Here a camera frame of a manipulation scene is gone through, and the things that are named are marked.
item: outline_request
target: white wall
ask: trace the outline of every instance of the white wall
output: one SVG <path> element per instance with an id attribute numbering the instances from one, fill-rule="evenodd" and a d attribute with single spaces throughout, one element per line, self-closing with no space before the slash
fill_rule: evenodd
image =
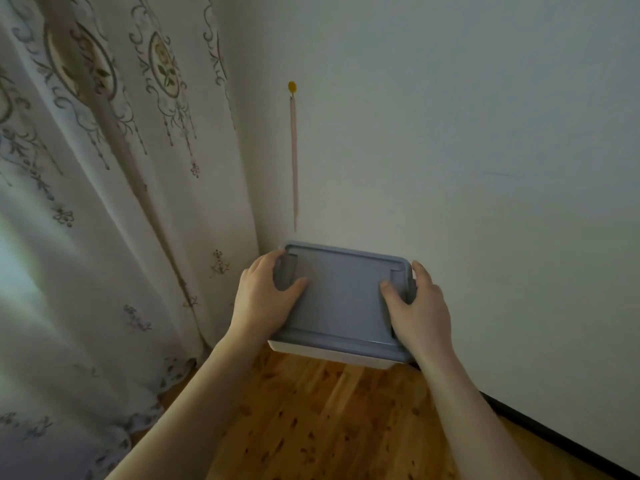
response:
<path id="1" fill-rule="evenodd" d="M 640 474 L 640 0 L 214 7 L 262 250 L 420 259 L 480 389 Z"/>

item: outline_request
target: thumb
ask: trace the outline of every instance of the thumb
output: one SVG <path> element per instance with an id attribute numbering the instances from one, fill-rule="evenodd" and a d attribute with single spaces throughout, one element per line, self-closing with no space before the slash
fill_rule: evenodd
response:
<path id="1" fill-rule="evenodd" d="M 291 306 L 297 302 L 302 292 L 307 288 L 309 282 L 308 278 L 298 278 L 284 293 L 287 295 L 291 302 Z"/>
<path id="2" fill-rule="evenodd" d="M 402 298 L 400 298 L 400 295 L 398 295 L 396 289 L 388 281 L 380 283 L 380 292 L 387 303 L 389 313 L 393 314 L 396 310 L 400 309 L 401 306 L 406 305 L 406 303 L 402 301 Z"/>

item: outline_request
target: blue-gray lid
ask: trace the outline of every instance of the blue-gray lid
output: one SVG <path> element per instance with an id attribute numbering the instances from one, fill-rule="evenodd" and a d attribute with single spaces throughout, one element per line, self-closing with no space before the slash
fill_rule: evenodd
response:
<path id="1" fill-rule="evenodd" d="M 310 282 L 273 340 L 407 362 L 396 339 L 379 284 L 387 280 L 407 303 L 415 298 L 411 265 L 404 258 L 287 242 L 273 279 L 284 290 L 295 279 Z"/>

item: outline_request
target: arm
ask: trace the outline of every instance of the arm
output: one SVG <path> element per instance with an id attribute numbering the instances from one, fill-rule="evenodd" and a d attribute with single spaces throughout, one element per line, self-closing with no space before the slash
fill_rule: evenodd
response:
<path id="1" fill-rule="evenodd" d="M 288 290 L 276 290 L 273 266 L 283 252 L 259 257 L 244 270 L 229 331 L 108 480 L 205 478 L 254 358 L 307 285 L 300 278 Z"/>
<path id="2" fill-rule="evenodd" d="M 414 261 L 412 267 L 418 293 L 411 305 L 388 282 L 382 282 L 380 290 L 398 338 L 427 379 L 461 477 L 540 480 L 453 351 L 442 290 L 420 263 Z"/>

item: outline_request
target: white curtain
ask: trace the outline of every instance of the white curtain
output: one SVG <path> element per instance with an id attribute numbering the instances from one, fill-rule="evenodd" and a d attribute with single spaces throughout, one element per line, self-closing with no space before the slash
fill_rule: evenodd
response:
<path id="1" fill-rule="evenodd" d="M 257 245 L 220 46 L 208 0 L 0 0 L 2 478 L 103 478 L 226 330 Z"/>

